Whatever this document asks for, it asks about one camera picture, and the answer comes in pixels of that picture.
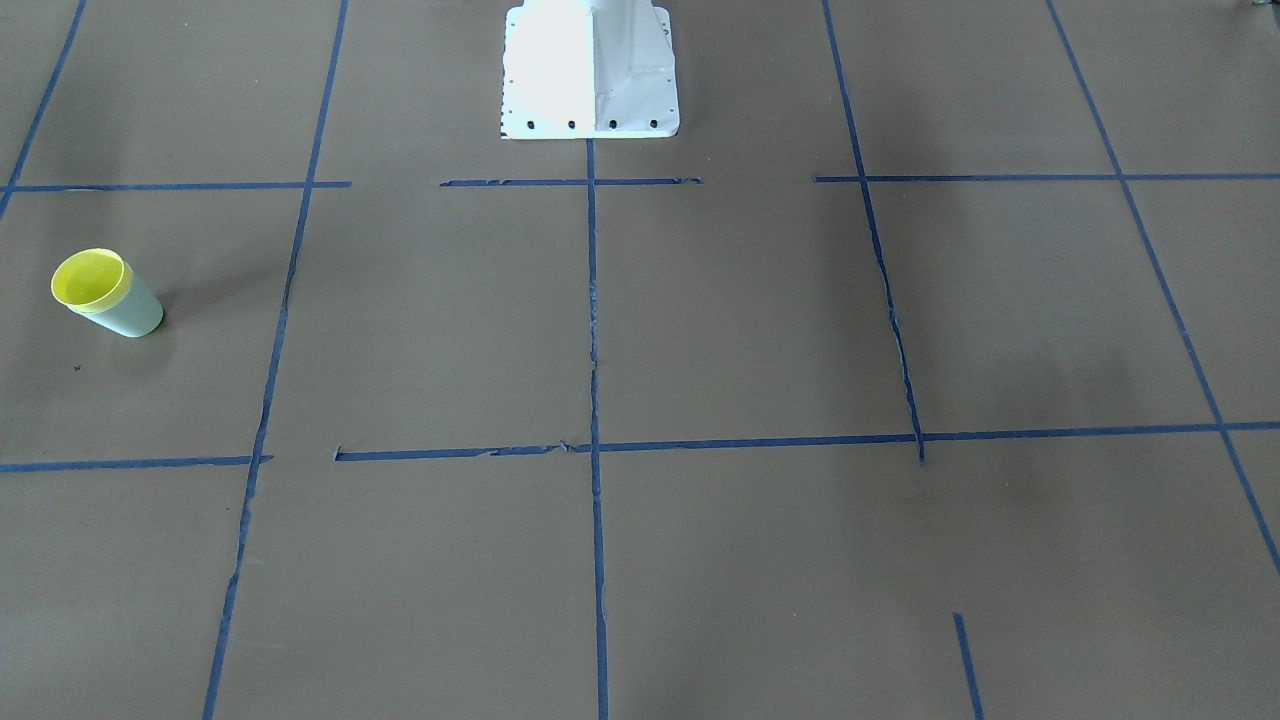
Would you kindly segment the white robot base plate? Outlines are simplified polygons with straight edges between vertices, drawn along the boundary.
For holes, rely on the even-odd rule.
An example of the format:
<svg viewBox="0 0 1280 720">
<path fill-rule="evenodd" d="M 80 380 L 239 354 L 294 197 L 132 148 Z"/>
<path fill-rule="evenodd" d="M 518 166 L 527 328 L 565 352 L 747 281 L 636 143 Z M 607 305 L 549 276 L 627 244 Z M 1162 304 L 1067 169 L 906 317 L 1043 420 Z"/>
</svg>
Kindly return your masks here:
<svg viewBox="0 0 1280 720">
<path fill-rule="evenodd" d="M 681 124 L 669 12 L 653 1 L 507 10 L 500 137 L 668 138 Z"/>
</svg>

